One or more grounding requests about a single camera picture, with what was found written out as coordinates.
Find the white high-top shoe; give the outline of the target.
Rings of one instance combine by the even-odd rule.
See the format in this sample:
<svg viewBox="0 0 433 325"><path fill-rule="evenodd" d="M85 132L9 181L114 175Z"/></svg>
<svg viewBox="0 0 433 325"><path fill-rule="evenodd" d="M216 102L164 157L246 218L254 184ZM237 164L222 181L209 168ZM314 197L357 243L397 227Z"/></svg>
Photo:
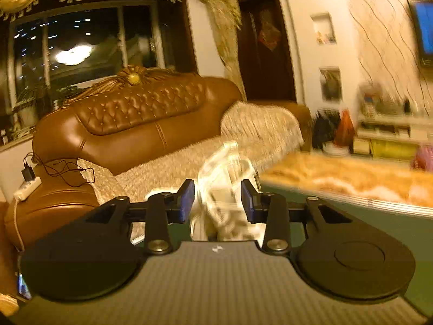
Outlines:
<svg viewBox="0 0 433 325"><path fill-rule="evenodd" d="M190 178L196 189L191 210L194 239L262 243L265 225L247 221L240 188L243 179L258 188L256 177L265 156L264 142L259 139L208 139L147 163L136 195L147 199L155 193L174 192Z"/></svg>

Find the beige lace sofa cover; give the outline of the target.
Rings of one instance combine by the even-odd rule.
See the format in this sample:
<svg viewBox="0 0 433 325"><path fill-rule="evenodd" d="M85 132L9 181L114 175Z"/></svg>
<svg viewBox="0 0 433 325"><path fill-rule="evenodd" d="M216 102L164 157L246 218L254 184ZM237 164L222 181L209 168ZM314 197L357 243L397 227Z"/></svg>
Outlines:
<svg viewBox="0 0 433 325"><path fill-rule="evenodd" d="M195 182L191 237L196 241L263 241L265 224L249 223L240 185L248 179L259 188L258 174L304 144L299 122L287 109L236 102L223 115L214 138L113 174L82 158L81 176L99 204L117 196L133 203L163 191L177 191L186 179Z"/></svg>

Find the brown leather sofa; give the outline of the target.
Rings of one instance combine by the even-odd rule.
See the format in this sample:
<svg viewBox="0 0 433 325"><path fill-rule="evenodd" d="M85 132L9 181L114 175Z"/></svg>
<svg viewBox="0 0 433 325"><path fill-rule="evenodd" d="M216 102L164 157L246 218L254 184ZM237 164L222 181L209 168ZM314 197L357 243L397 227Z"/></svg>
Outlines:
<svg viewBox="0 0 433 325"><path fill-rule="evenodd" d="M37 123L32 151L51 166L82 158L123 173L220 134L224 113L241 100L220 77L131 66L85 90ZM16 246L30 244L97 206L93 188L72 188L35 163L41 185L4 218ZM67 173L72 185L79 173Z"/></svg>

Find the black bag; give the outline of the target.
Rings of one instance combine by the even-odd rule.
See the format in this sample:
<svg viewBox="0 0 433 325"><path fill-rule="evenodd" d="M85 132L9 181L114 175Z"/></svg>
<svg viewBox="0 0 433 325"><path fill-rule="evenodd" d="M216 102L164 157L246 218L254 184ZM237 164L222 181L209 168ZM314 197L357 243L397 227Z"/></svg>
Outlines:
<svg viewBox="0 0 433 325"><path fill-rule="evenodd" d="M327 142L333 142L340 124L340 112L336 109L320 109L313 121L312 146L322 149Z"/></svg>

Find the orange plastic bag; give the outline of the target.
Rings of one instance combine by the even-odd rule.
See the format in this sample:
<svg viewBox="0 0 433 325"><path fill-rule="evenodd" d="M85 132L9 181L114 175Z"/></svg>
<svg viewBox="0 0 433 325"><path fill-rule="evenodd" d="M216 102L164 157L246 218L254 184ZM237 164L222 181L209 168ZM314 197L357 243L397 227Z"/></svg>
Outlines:
<svg viewBox="0 0 433 325"><path fill-rule="evenodd" d="M340 123L335 132L334 144L339 147L349 147L355 136L355 128L349 115L349 110L343 110Z"/></svg>

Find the white tv cabinet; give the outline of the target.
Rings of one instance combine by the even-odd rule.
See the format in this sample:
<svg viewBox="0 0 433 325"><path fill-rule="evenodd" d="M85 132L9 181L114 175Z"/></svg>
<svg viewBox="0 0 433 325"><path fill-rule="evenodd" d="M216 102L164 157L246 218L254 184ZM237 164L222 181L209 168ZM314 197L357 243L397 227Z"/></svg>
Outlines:
<svg viewBox="0 0 433 325"><path fill-rule="evenodd" d="M432 109L415 99L365 82L358 88L358 104L355 154L413 161L420 146L432 145Z"/></svg>

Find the white power strip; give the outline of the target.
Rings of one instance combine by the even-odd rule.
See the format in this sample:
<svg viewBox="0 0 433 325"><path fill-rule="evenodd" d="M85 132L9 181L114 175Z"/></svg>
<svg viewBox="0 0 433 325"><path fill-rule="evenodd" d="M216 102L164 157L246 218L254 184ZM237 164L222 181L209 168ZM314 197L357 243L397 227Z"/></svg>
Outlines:
<svg viewBox="0 0 433 325"><path fill-rule="evenodd" d="M14 198L17 202L25 201L42 183L40 177L33 180L25 181L20 188L15 191Z"/></svg>

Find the dark wooden door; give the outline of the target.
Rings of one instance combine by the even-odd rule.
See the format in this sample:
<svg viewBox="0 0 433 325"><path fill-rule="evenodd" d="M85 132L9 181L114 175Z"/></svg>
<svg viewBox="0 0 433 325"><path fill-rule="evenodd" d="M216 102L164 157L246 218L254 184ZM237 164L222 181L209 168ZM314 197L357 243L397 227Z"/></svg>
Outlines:
<svg viewBox="0 0 433 325"><path fill-rule="evenodd" d="M238 0L238 61L248 100L297 100L280 0Z"/></svg>

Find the pink plastic stool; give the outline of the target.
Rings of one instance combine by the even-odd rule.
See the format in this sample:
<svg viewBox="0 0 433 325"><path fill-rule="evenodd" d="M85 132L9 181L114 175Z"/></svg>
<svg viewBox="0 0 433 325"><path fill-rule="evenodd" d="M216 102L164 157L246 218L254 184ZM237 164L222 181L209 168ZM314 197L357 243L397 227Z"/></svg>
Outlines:
<svg viewBox="0 0 433 325"><path fill-rule="evenodd" d="M418 148L415 158L412 162L414 170L422 170L425 172L433 172L433 146L423 145Z"/></svg>

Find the window with dark glass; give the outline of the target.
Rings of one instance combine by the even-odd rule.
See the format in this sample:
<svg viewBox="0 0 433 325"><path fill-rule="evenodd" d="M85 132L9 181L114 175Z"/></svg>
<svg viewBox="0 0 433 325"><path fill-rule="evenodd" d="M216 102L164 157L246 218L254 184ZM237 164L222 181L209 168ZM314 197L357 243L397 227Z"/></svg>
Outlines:
<svg viewBox="0 0 433 325"><path fill-rule="evenodd" d="M1 17L1 144L128 65L197 69L185 2L40 0Z"/></svg>

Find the wall-mounted television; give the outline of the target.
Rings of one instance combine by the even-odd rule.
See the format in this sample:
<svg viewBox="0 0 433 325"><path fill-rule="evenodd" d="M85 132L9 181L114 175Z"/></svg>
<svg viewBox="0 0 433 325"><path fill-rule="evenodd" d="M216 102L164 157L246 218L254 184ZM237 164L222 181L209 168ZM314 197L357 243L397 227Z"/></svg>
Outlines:
<svg viewBox="0 0 433 325"><path fill-rule="evenodd" d="M422 67L432 68L433 2L407 0L415 30L418 58Z"/></svg>

